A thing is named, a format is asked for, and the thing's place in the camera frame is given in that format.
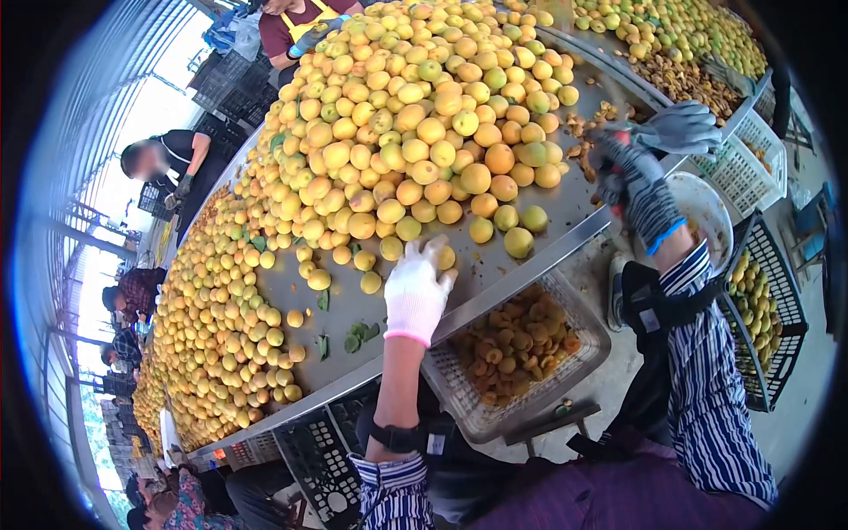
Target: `corrugated metal wall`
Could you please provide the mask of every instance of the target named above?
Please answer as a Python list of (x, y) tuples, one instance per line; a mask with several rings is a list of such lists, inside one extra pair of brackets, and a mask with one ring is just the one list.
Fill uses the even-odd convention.
[(184, 0), (114, 2), (59, 69), (53, 101), (42, 117), (23, 175), (12, 277), (27, 380), (33, 401), (43, 405), (45, 425), (57, 455), (68, 464), (69, 479), (91, 494), (102, 522), (111, 527), (117, 526), (117, 519), (99, 491), (87, 443), (74, 344), (56, 335), (47, 339), (50, 327), (67, 329), (63, 311), (79, 312), (70, 307), (71, 299), (78, 297), (71, 296), (75, 267), (68, 266), (76, 242), (52, 230), (51, 223), (87, 229), (85, 221), (60, 210), (69, 198), (88, 203), (96, 195), (97, 178), (115, 150), (141, 88), (139, 81), (153, 71), (195, 12)]

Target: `gray work glove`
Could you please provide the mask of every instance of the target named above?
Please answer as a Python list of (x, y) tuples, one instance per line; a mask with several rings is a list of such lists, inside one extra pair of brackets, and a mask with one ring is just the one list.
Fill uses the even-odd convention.
[(176, 185), (174, 196), (177, 198), (186, 198), (188, 193), (192, 191), (192, 180), (194, 180), (194, 175), (183, 175), (180, 183)]
[(165, 197), (165, 209), (171, 211), (179, 205), (180, 205), (180, 199), (174, 197), (173, 193), (171, 193), (167, 197)]
[(714, 81), (724, 83), (743, 98), (754, 95), (756, 81), (728, 66), (718, 53), (704, 55), (700, 65)]
[(722, 145), (722, 131), (710, 108), (690, 99), (663, 109), (642, 125), (634, 126), (631, 138), (666, 153), (698, 154), (715, 161), (710, 149)]
[(321, 22), (326, 24), (327, 28), (324, 31), (316, 31), (315, 29), (307, 31), (288, 49), (288, 54), (292, 57), (303, 57), (309, 50), (318, 46), (318, 43), (323, 41), (330, 31), (341, 30), (342, 23), (349, 18), (349, 14), (343, 14), (336, 19), (322, 20)]
[(613, 134), (598, 129), (589, 134), (593, 153), (604, 160), (598, 171), (598, 195), (611, 207), (624, 207), (624, 220), (636, 229), (652, 255), (663, 239), (686, 224), (686, 218), (680, 215), (654, 155), (637, 143), (621, 143)]
[(188, 458), (178, 445), (171, 444), (170, 449), (168, 449), (168, 455), (170, 456), (171, 461), (174, 462), (174, 466), (179, 467), (183, 464), (188, 465)]

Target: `green leaf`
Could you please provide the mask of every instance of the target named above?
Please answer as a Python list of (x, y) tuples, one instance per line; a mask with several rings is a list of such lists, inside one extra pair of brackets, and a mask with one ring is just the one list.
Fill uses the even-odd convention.
[(368, 326), (363, 324), (362, 322), (356, 322), (350, 327), (350, 331), (348, 335), (353, 335), (358, 338), (360, 341), (365, 340), (365, 334), (368, 332)]
[(321, 362), (330, 357), (330, 346), (327, 342), (326, 335), (318, 336), (318, 350), (321, 352)]
[(271, 139), (271, 156), (274, 155), (274, 148), (278, 145), (282, 145), (285, 141), (286, 135), (283, 133), (277, 134)]
[(256, 236), (250, 240), (250, 242), (256, 247), (260, 252), (264, 252), (266, 247), (265, 238), (262, 236)]
[(371, 339), (373, 339), (374, 337), (376, 337), (379, 334), (380, 334), (380, 325), (375, 322), (374, 324), (371, 324), (371, 327), (369, 327), (367, 330), (365, 330), (365, 336), (362, 338), (362, 342), (367, 343), (368, 341), (370, 341)]
[(330, 310), (330, 291), (329, 289), (324, 289), (321, 291), (321, 294), (318, 295), (318, 309), (322, 311)]
[(356, 352), (358, 352), (360, 350), (361, 345), (362, 343), (360, 342), (360, 338), (356, 337), (355, 335), (348, 335), (344, 339), (344, 351), (348, 352), (349, 354), (355, 354)]

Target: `concrete floor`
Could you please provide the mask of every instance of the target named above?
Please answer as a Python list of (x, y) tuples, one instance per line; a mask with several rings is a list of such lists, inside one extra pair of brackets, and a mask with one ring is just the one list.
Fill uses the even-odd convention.
[[(822, 158), (814, 156), (808, 149), (801, 148), (801, 169), (795, 170), (795, 146), (788, 145), (787, 150), (790, 178), (795, 177), (801, 185), (815, 194), (828, 178)], [(683, 169), (696, 175), (700, 174), (694, 166)], [(730, 210), (732, 222), (739, 222), (741, 217), (738, 212), (732, 208)], [(792, 213), (792, 203), (786, 198), (778, 201), (764, 215), (772, 233), (780, 233), (785, 241), (792, 241)], [(624, 234), (613, 236), (616, 232), (617, 230), (611, 227), (608, 232), (588, 243), (560, 265), (561, 270), (581, 291), (589, 306), (604, 323), (607, 269), (610, 260), (617, 249), (632, 252), (628, 238)], [(810, 325), (809, 331), (776, 410), (771, 413), (750, 413), (754, 435), (762, 453), (771, 463), (778, 483), (791, 476), (795, 464), (803, 455), (808, 436), (818, 421), (817, 414), (828, 390), (836, 354), (833, 339), (824, 332), (821, 266), (814, 265), (797, 281), (806, 321)], [(610, 332), (610, 337), (612, 350), (606, 362), (568, 392), (567, 396), (563, 396), (573, 400), (575, 404), (594, 402), (600, 405), (601, 412), (586, 420), (586, 427), (593, 439), (597, 439), (615, 417), (633, 376), (642, 364), (642, 357), (636, 351), (633, 332)], [(554, 462), (568, 461), (577, 456), (566, 447), (566, 442), (576, 433), (575, 426), (563, 427), (535, 438), (533, 447), (539, 456)], [(528, 457), (526, 445), (506, 447), (502, 438), (477, 448), (494, 458), (510, 462), (523, 462)]]

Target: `hand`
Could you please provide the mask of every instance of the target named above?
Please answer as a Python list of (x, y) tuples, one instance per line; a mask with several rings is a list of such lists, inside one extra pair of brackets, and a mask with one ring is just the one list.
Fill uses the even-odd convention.
[(323, 31), (317, 31), (313, 28), (307, 31), (298, 39), (297, 42), (294, 43), (294, 46), (288, 49), (288, 54), (292, 57), (303, 57), (307, 52), (314, 49), (319, 42), (323, 41), (324, 37), (326, 37), (328, 33), (342, 29), (342, 23), (349, 18), (349, 14), (343, 14), (336, 19), (322, 20), (321, 22), (326, 24), (326, 29)]
[(188, 458), (186, 457), (186, 454), (183, 453), (182, 449), (180, 449), (176, 444), (170, 445), (168, 455), (170, 455), (170, 459), (174, 461), (174, 466), (179, 467), (183, 464), (188, 465)]
[(666, 153), (699, 154), (715, 160), (710, 148), (722, 145), (722, 132), (710, 108), (694, 99), (663, 109), (630, 131), (634, 142)]
[(165, 197), (165, 209), (172, 210), (180, 205), (180, 200), (174, 197), (174, 194), (171, 193), (168, 197)]
[(593, 152), (605, 158), (606, 165), (619, 166), (621, 173), (598, 172), (598, 194), (610, 206), (624, 206), (624, 220), (636, 229), (648, 255), (656, 252), (686, 219), (680, 215), (665, 172), (654, 155), (641, 145), (625, 145), (610, 131), (593, 131)]
[(174, 197), (176, 197), (176, 198), (186, 198), (188, 193), (192, 191), (192, 179), (194, 179), (193, 175), (182, 176), (180, 183), (176, 185), (176, 190), (174, 191)]
[(432, 333), (442, 318), (448, 294), (454, 288), (456, 269), (438, 277), (438, 257), (448, 242), (437, 236), (424, 245), (421, 240), (406, 243), (406, 251), (386, 280), (386, 332), (384, 338), (408, 337), (430, 347)]
[(705, 55), (701, 61), (701, 67), (713, 81), (724, 83), (743, 98), (753, 96), (756, 91), (756, 81), (728, 66), (722, 56), (716, 52)]

